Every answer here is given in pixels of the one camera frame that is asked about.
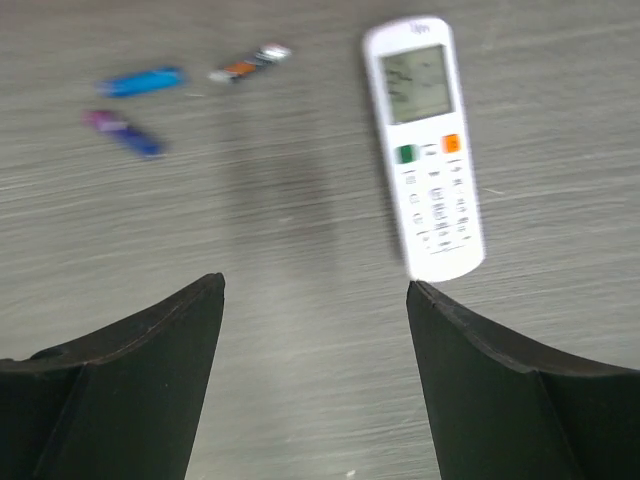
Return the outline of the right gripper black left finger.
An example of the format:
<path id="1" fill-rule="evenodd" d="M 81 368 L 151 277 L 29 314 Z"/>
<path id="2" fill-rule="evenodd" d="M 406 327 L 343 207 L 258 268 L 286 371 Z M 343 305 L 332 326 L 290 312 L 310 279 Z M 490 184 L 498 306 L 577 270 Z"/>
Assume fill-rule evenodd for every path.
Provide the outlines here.
<path id="1" fill-rule="evenodd" d="M 216 351 L 225 280 L 28 359 L 1 362 L 5 479 L 182 479 Z"/>

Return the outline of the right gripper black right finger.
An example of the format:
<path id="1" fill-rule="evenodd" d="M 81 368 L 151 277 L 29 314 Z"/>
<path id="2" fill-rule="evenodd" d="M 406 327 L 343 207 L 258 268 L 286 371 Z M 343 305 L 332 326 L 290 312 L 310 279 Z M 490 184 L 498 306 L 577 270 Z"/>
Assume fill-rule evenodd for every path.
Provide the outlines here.
<path id="1" fill-rule="evenodd" d="M 444 479 L 635 479 L 639 373 L 494 322 L 424 282 L 406 307 Z"/>

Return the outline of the blue battery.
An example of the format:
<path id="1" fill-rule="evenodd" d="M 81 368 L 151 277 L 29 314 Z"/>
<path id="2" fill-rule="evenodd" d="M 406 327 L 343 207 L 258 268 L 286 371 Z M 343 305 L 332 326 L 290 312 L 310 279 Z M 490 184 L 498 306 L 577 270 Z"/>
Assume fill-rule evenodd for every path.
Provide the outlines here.
<path id="1" fill-rule="evenodd" d="M 186 74 L 181 68 L 166 66 L 102 80 L 96 89 L 104 97 L 123 98 L 177 87 L 185 82 Z"/>

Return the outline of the purple battery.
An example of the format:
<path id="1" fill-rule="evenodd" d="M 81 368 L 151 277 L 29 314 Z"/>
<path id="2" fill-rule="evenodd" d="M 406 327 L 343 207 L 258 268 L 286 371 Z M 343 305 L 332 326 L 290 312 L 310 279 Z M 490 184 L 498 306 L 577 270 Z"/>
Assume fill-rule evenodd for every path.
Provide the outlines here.
<path id="1" fill-rule="evenodd" d="M 113 110 L 90 110 L 85 113 L 85 122 L 142 157 L 153 158 L 166 153 L 160 140 Z"/>

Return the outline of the white remote control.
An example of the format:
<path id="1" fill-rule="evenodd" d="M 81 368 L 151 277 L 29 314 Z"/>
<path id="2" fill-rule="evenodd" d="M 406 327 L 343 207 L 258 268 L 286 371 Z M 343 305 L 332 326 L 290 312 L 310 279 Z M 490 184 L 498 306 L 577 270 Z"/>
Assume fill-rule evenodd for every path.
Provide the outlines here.
<path id="1" fill-rule="evenodd" d="M 407 275 L 467 275 L 485 244 L 453 31 L 404 17 L 370 29 L 362 52 Z"/>

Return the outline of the dark brown battery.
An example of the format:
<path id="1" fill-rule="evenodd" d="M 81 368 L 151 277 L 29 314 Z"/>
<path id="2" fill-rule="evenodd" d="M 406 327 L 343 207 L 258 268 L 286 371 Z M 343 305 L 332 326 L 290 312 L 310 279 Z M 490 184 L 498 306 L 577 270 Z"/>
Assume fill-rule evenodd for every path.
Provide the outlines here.
<path id="1" fill-rule="evenodd" d="M 270 43 L 260 46 L 248 58 L 211 71 L 207 78 L 213 82 L 232 84 L 265 68 L 281 64 L 292 54 L 286 46 Z"/>

